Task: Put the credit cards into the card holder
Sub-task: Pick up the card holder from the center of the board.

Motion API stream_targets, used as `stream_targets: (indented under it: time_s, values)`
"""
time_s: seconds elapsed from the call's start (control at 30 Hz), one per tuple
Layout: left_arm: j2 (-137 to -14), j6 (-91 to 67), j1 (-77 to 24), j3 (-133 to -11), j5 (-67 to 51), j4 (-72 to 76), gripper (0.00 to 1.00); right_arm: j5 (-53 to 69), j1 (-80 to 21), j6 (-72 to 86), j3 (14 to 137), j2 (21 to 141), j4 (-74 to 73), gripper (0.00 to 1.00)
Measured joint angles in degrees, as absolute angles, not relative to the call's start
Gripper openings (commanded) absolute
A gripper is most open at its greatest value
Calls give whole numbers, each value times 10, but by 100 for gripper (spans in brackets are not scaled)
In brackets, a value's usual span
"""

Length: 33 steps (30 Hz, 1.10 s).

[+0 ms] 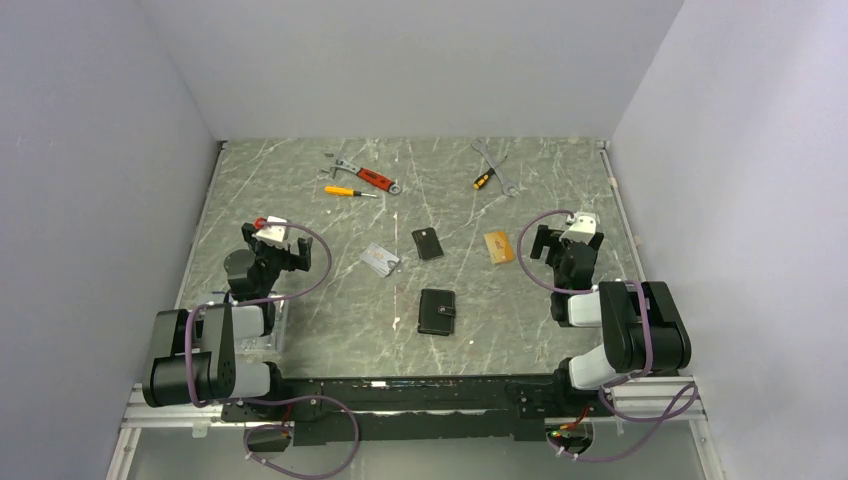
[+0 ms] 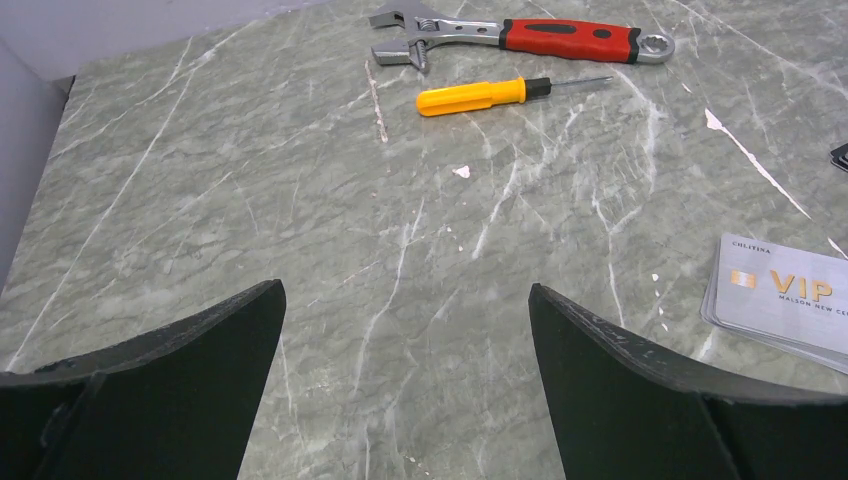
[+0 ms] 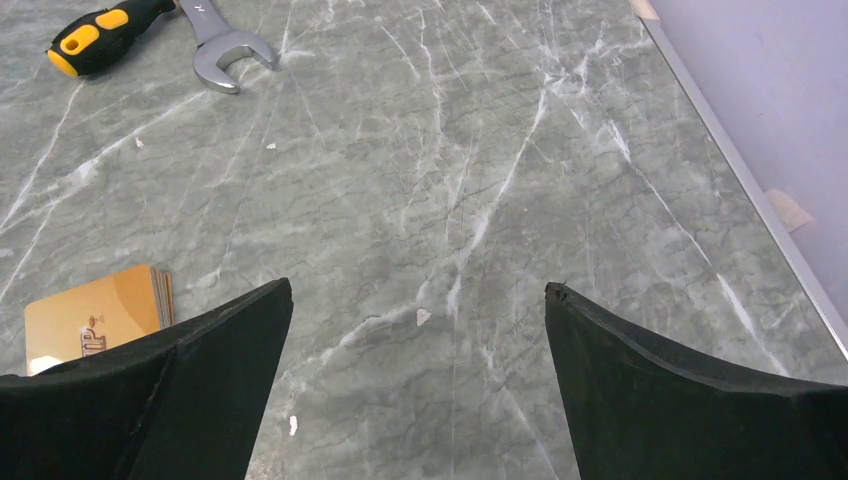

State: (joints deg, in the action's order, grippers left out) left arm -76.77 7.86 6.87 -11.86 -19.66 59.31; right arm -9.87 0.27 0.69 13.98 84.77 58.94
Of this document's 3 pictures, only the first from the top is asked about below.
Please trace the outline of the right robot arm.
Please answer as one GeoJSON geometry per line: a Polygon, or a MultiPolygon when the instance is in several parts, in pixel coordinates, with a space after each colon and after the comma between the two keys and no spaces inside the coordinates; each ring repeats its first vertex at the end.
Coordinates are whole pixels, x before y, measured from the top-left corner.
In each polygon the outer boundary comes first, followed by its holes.
{"type": "Polygon", "coordinates": [[[677,371],[691,361],[691,340],[666,283],[593,282],[603,240],[593,227],[540,225],[530,252],[553,272],[552,319],[564,328],[601,332],[599,346],[558,367],[565,379],[552,386],[551,401],[564,415],[585,407],[589,390],[638,374],[677,371]]]}

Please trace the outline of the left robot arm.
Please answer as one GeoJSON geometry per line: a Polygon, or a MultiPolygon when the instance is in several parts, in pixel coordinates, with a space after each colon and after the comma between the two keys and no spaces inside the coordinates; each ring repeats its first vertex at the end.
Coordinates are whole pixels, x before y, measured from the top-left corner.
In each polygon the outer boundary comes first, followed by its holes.
{"type": "Polygon", "coordinates": [[[288,394],[276,364],[240,360],[236,346],[274,333],[286,305],[275,283],[284,272],[311,268],[313,241],[300,238],[290,244],[291,226],[274,216],[243,224],[245,248],[224,260],[227,290],[193,309],[156,314],[142,379],[148,406],[241,400],[264,420],[285,411],[288,394]]]}

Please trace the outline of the black leather card holder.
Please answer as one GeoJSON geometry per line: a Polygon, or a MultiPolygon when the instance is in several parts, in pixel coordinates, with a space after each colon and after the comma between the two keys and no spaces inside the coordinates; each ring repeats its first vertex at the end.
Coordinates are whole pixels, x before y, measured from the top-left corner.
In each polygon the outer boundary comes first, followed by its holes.
{"type": "Polygon", "coordinates": [[[418,333],[438,336],[452,335],[455,317],[455,293],[453,291],[431,288],[421,290],[418,309],[418,333]]]}

